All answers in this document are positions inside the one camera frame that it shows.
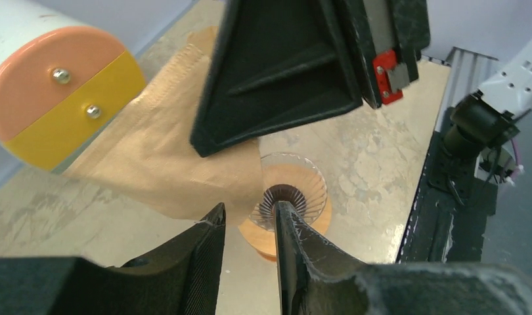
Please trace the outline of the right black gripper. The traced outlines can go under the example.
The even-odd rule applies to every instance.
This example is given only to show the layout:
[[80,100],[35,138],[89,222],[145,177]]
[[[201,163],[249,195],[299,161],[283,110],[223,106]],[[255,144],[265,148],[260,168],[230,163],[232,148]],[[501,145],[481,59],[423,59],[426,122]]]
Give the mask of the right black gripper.
[[190,143],[208,157],[362,99],[391,104],[430,39],[426,0],[228,1]]

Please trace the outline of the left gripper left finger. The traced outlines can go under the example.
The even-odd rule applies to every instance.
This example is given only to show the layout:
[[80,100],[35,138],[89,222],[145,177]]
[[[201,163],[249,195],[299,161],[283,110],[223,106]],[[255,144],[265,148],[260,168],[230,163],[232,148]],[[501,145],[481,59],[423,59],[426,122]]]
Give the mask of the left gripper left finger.
[[120,267],[82,257],[0,258],[0,314],[214,314],[226,213]]

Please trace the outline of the light wooden ring coaster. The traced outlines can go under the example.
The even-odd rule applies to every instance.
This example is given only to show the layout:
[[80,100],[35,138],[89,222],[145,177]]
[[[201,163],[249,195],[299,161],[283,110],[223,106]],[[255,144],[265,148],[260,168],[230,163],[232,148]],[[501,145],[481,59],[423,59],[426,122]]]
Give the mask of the light wooden ring coaster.
[[274,206],[274,230],[264,230],[255,225],[249,217],[238,227],[244,239],[256,250],[267,255],[276,255],[282,244],[296,242],[300,228],[313,230],[324,235],[332,220],[332,202],[328,200],[320,217],[307,224],[295,211],[291,203],[279,201]]

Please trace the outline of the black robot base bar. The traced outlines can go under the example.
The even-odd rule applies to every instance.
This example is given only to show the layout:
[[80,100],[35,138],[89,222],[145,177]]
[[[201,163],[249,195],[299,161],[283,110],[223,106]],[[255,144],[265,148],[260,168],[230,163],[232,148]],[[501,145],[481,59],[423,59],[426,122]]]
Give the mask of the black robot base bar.
[[498,186],[475,178],[463,205],[450,192],[429,185],[441,137],[434,132],[413,198],[397,263],[479,262],[487,219],[497,208]]

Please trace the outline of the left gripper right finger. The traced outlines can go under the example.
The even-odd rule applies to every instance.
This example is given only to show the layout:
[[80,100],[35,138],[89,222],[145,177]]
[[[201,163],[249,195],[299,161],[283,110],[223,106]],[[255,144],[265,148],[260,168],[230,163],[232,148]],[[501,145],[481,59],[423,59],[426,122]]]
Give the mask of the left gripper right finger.
[[532,314],[532,284],[495,264],[367,264],[299,229],[277,252],[282,314]]

